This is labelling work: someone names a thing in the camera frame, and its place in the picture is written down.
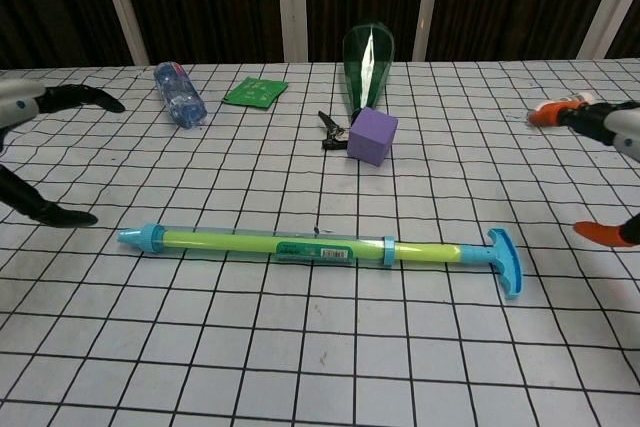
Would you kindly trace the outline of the right orange-tipped robot hand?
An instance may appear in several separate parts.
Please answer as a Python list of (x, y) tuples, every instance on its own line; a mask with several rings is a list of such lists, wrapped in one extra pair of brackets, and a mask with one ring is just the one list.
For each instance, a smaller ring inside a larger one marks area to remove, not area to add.
[[(547, 101), (532, 110), (527, 122), (535, 127), (567, 127), (574, 133), (614, 147), (620, 154), (639, 161), (639, 103), (595, 102), (584, 94)], [(639, 245), (639, 215), (618, 226), (581, 221), (573, 226), (582, 237), (606, 247)]]

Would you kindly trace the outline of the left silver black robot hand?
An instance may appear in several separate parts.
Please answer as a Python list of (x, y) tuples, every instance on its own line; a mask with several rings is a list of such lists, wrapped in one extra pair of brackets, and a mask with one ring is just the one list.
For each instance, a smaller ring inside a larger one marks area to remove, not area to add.
[[(107, 92), (82, 84), (47, 87), (31, 79), (1, 82), (1, 136), (34, 119), (83, 105), (96, 105), (111, 113), (122, 113), (124, 105)], [(26, 181), (1, 168), (1, 202), (18, 213), (53, 228), (81, 228), (97, 223), (88, 212), (68, 210), (43, 198)]]

